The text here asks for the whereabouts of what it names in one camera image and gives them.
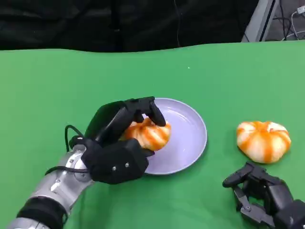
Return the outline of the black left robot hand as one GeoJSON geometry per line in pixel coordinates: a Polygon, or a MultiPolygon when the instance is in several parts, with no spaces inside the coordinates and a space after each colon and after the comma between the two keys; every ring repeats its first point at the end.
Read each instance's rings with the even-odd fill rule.
{"type": "Polygon", "coordinates": [[[90,140],[86,146],[84,159],[93,159],[110,156],[134,156],[147,158],[146,150],[140,146],[138,140],[132,137],[129,140],[121,140],[132,122],[143,124],[143,114],[157,126],[166,125],[165,118],[155,104],[155,98],[144,97],[117,101],[101,106],[90,121],[85,138],[90,140]]]}

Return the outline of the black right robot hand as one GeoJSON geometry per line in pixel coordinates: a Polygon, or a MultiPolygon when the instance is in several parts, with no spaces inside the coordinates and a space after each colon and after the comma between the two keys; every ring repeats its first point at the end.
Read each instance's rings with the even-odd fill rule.
{"type": "Polygon", "coordinates": [[[222,185],[233,190],[236,211],[244,219],[271,229],[275,228],[276,213],[294,200],[283,180],[251,161],[228,176],[222,185]]]}

